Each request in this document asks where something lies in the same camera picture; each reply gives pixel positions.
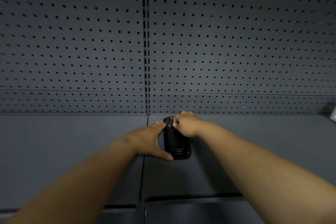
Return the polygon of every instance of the person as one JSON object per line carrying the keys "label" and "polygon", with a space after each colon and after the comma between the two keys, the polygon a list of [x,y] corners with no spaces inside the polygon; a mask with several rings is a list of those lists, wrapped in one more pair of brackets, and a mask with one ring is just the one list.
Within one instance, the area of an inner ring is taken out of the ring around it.
{"label": "person", "polygon": [[[157,144],[165,125],[161,121],[133,130],[86,158],[6,223],[94,222],[135,155],[173,160]],[[336,223],[336,187],[324,179],[192,112],[176,115],[173,126],[187,137],[204,140],[264,222]]]}

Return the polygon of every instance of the hand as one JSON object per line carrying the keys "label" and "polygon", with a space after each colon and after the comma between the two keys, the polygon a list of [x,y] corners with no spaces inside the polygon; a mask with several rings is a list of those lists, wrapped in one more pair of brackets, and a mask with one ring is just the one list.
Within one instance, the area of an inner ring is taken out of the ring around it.
{"label": "hand", "polygon": [[132,130],[125,135],[136,149],[137,154],[153,155],[158,158],[172,161],[173,157],[158,146],[158,136],[166,124],[161,121],[156,124]]}
{"label": "hand", "polygon": [[175,115],[173,126],[184,136],[195,137],[201,126],[200,121],[202,120],[193,112],[182,111],[181,114]]}

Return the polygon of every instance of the person's left hand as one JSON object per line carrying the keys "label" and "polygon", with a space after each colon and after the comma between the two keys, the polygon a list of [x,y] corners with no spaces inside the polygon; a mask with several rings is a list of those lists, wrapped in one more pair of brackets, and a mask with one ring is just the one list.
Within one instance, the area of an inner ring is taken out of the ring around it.
{"label": "person's left hand", "polygon": [[136,148],[137,154],[153,155],[158,158],[172,161],[173,157],[158,146],[158,136],[166,126],[163,121],[156,124],[132,130],[125,135]]}

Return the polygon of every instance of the mobile phone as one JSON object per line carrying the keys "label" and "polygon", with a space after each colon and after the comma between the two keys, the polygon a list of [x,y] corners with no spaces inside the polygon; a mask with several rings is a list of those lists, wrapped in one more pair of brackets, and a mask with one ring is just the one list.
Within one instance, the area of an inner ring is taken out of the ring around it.
{"label": "mobile phone", "polygon": [[189,138],[182,135],[173,127],[174,116],[163,119],[166,127],[163,129],[165,151],[170,153],[174,159],[187,159],[191,156]]}

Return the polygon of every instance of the gray pegboard wall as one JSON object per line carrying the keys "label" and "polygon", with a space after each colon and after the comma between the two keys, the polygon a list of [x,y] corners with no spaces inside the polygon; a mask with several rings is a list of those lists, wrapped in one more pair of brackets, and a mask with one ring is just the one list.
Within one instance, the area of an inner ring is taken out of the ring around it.
{"label": "gray pegboard wall", "polygon": [[336,0],[1,1],[0,112],[314,114],[335,101]]}

